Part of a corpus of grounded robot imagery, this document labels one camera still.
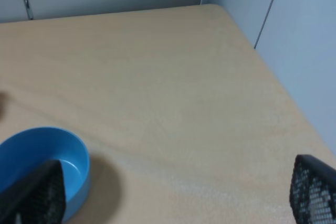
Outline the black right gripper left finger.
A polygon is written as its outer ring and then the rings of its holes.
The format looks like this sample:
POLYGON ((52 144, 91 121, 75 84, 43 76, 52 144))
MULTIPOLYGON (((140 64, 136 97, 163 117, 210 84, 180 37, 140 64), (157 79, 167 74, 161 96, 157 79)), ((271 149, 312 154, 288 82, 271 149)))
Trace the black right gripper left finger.
POLYGON ((51 159, 1 192, 1 223, 62 223, 66 193, 61 162, 51 159))

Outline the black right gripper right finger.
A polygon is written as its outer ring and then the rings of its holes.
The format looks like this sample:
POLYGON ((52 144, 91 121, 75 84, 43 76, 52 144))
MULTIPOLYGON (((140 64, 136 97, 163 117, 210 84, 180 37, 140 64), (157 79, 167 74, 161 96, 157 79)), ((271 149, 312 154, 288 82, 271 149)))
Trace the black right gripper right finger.
POLYGON ((312 155, 297 155, 289 202, 296 223, 335 223, 335 169, 312 155))

